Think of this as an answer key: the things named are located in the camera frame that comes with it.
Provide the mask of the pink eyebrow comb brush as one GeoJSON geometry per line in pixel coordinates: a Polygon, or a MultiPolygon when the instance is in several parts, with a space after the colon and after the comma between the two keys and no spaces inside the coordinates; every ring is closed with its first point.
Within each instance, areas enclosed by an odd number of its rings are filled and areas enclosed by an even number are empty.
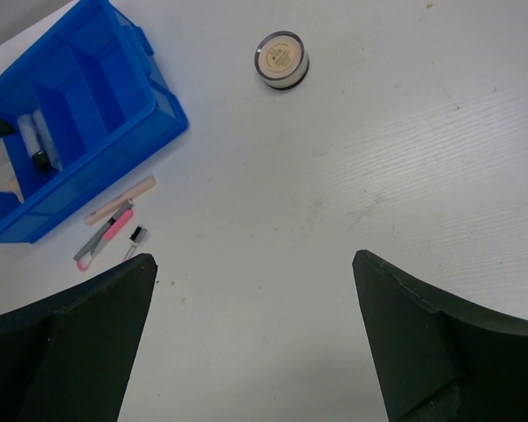
{"type": "Polygon", "coordinates": [[[129,237],[131,245],[130,245],[128,251],[126,252],[126,254],[125,254],[124,258],[123,258],[124,261],[127,261],[128,259],[130,259],[135,254],[136,249],[138,248],[138,246],[141,244],[141,242],[144,240],[144,238],[146,238],[147,232],[148,232],[148,230],[145,227],[143,227],[143,226],[137,226],[136,227],[134,232],[129,237]]]}

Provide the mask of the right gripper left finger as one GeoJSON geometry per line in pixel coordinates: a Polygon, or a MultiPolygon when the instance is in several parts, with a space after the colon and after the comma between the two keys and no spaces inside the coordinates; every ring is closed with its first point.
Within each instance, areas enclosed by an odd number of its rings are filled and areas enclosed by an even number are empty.
{"type": "Polygon", "coordinates": [[[139,254],[0,315],[0,421],[115,421],[158,266],[139,254]]]}

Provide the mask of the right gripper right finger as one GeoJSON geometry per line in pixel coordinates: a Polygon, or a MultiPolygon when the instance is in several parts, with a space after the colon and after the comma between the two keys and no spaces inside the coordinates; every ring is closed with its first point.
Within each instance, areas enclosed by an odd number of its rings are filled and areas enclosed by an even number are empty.
{"type": "Polygon", "coordinates": [[[357,297],[391,421],[528,421],[528,320],[416,279],[370,251],[357,297]]]}

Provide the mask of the clear tube black cap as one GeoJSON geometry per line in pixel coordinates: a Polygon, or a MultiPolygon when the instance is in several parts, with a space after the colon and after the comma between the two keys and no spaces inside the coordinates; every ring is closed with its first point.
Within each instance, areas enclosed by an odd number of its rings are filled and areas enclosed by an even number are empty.
{"type": "Polygon", "coordinates": [[[32,116],[30,114],[20,115],[17,119],[17,124],[27,155],[31,158],[34,167],[38,171],[49,171],[51,165],[48,155],[40,144],[40,138],[32,116]]]}

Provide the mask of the clear plastic bottle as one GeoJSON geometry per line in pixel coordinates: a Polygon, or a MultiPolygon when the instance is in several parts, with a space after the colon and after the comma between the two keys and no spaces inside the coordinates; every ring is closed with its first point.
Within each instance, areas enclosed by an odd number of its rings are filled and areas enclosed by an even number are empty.
{"type": "Polygon", "coordinates": [[[37,135],[40,138],[40,143],[42,144],[42,147],[48,156],[48,161],[56,171],[62,171],[63,167],[55,146],[55,142],[49,132],[41,109],[36,109],[32,114],[32,118],[37,135]]]}

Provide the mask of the round compact case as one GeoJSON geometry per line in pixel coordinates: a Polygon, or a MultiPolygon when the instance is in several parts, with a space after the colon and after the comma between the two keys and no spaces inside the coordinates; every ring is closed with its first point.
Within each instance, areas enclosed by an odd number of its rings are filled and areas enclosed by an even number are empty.
{"type": "Polygon", "coordinates": [[[265,85],[275,91],[289,91],[304,81],[310,59],[297,34],[277,31],[260,42],[254,52],[253,64],[265,85]]]}

